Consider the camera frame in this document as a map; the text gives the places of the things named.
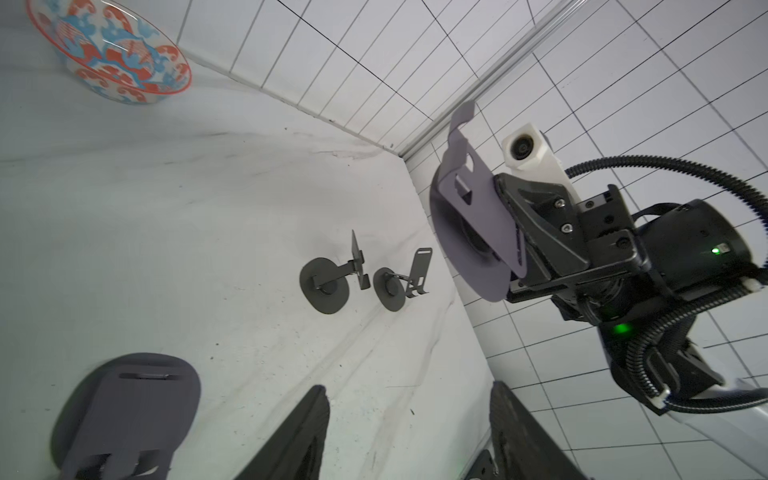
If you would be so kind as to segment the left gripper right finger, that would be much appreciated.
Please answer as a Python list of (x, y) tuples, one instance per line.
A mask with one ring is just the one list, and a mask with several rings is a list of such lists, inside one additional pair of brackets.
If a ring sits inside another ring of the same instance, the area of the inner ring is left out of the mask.
[(489, 421), (498, 479), (588, 479), (502, 381), (491, 389)]

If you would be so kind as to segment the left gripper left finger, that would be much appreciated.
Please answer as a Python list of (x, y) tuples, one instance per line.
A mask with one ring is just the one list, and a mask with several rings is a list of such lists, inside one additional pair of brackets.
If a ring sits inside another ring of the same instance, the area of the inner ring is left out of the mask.
[(329, 420), (326, 388), (314, 385), (236, 479), (319, 479)]

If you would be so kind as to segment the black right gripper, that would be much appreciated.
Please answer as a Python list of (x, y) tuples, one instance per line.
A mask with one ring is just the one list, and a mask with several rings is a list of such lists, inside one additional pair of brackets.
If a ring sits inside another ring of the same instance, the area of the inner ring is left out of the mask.
[(494, 177), (495, 191), (525, 240), (527, 273), (510, 283), (511, 303), (605, 290), (650, 270), (651, 261), (619, 189), (574, 201), (565, 186)]

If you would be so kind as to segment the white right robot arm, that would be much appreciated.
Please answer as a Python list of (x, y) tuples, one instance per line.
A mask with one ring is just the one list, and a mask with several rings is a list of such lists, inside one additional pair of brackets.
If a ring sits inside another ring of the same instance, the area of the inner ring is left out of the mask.
[(729, 221), (702, 200), (633, 213), (615, 185), (584, 200), (510, 174), (493, 186), (526, 242), (508, 300), (547, 297), (593, 325), (622, 390), (765, 473), (766, 390), (720, 372), (689, 336), (699, 315), (767, 284)]

